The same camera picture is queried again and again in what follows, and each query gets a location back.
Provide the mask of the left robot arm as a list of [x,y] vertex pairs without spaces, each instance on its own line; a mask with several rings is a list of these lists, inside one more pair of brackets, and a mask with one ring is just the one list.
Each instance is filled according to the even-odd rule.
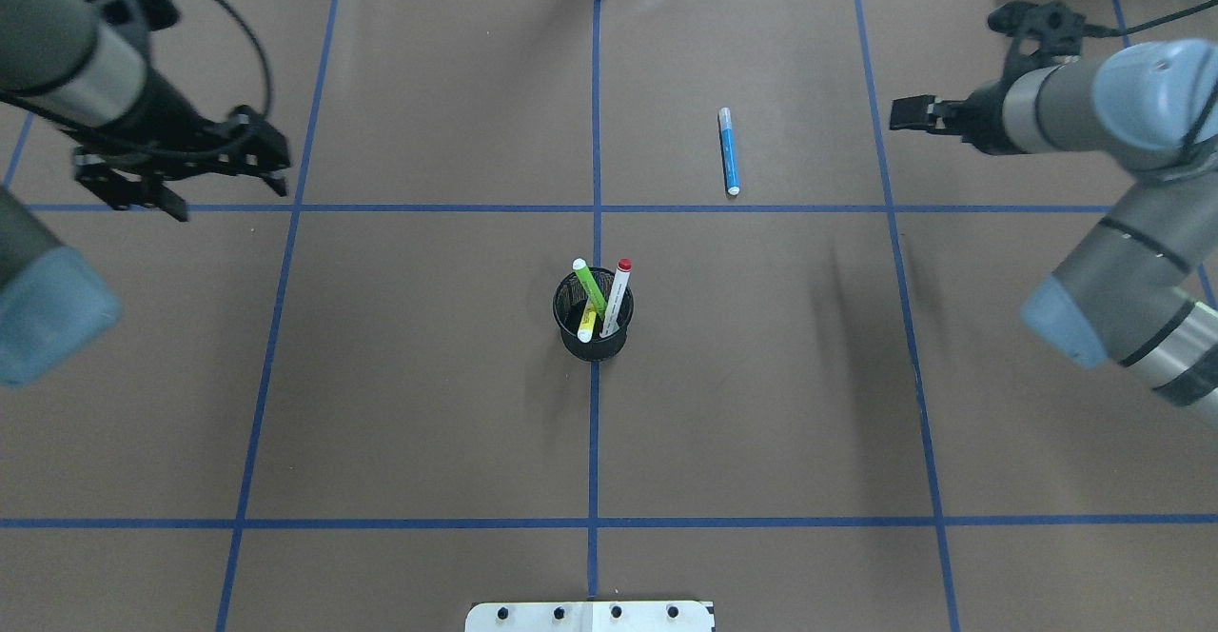
[[[114,211],[160,209],[188,222],[174,181],[248,177],[287,195],[292,158],[270,125],[266,47],[227,0],[212,0],[248,39],[259,108],[209,121],[156,68],[151,38],[177,26],[175,0],[1,0],[4,106],[73,145],[76,184]],[[1,380],[22,388],[90,346],[122,314],[119,298],[69,244],[2,188]]]

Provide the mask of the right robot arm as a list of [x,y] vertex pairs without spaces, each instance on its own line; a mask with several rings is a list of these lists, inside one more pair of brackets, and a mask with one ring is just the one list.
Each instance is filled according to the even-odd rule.
[[1021,309],[1030,332],[1090,370],[1118,364],[1216,424],[1213,306],[1181,284],[1216,250],[1216,41],[1174,39],[1110,58],[1018,69],[965,100],[899,97],[892,130],[957,136],[983,153],[1105,153],[1132,178]]

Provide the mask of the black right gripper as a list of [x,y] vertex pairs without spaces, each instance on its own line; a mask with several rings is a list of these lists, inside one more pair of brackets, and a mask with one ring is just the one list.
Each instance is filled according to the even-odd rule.
[[1006,95],[1009,89],[1000,82],[990,82],[963,100],[896,97],[889,108],[889,129],[957,136],[965,145],[990,156],[1024,153],[1002,121]]

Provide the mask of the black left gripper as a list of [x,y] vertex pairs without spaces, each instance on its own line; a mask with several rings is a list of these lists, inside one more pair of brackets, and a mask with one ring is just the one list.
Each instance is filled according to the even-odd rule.
[[276,197],[287,197],[286,138],[248,106],[231,110],[225,121],[209,121],[169,82],[149,80],[143,91],[143,142],[156,153],[135,180],[86,151],[72,155],[74,180],[110,208],[157,208],[178,223],[188,223],[188,202],[164,181],[209,173],[244,175],[257,178]]

